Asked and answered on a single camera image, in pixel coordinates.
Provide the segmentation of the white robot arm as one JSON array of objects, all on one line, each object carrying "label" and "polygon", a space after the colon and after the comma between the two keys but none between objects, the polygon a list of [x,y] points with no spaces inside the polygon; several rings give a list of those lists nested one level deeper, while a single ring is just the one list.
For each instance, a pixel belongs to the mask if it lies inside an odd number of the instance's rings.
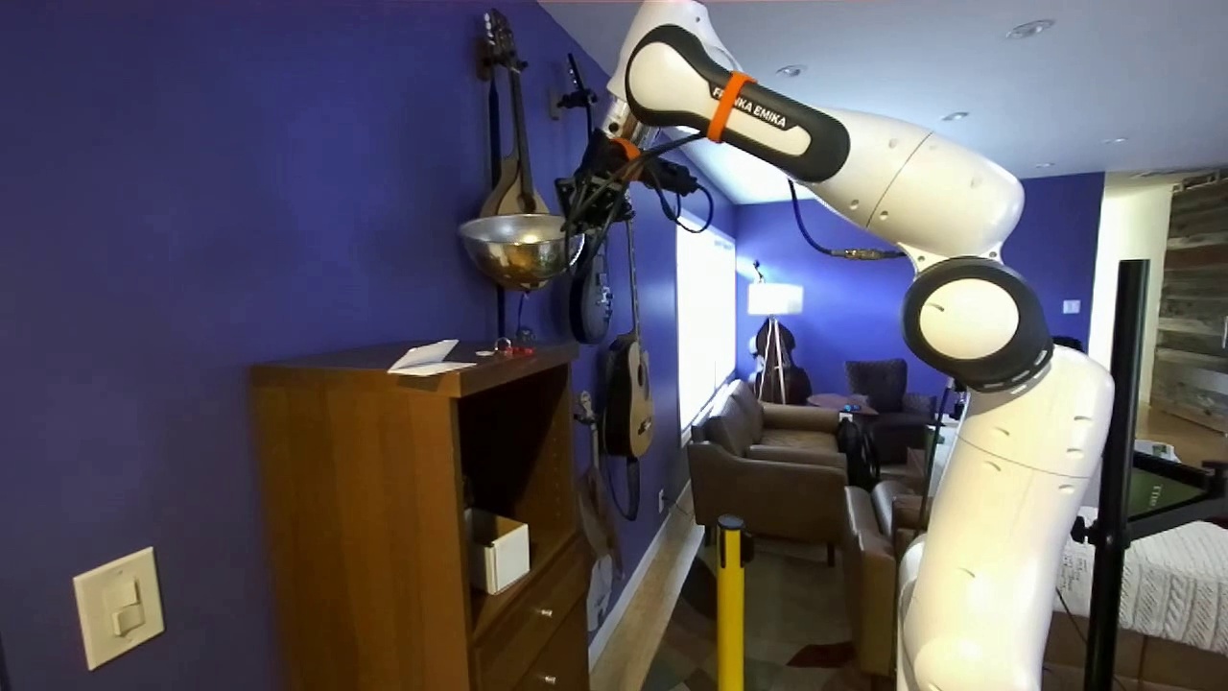
[{"label": "white robot arm", "polygon": [[650,128],[738,146],[892,244],[914,283],[914,359],[969,391],[926,533],[897,585],[897,691],[1041,691],[1064,540],[1103,465],[1112,378],[1053,339],[1006,267],[1026,188],[914,123],[821,113],[755,84],[704,0],[640,0],[608,81],[563,227],[598,236],[650,178]]}]

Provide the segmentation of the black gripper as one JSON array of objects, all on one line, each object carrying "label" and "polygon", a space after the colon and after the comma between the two keys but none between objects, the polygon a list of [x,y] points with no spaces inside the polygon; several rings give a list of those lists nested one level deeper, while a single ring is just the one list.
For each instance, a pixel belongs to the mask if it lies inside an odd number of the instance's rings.
[{"label": "black gripper", "polygon": [[594,132],[572,178],[559,182],[559,209],[567,236],[603,236],[631,219],[631,182],[640,150],[631,137]]}]

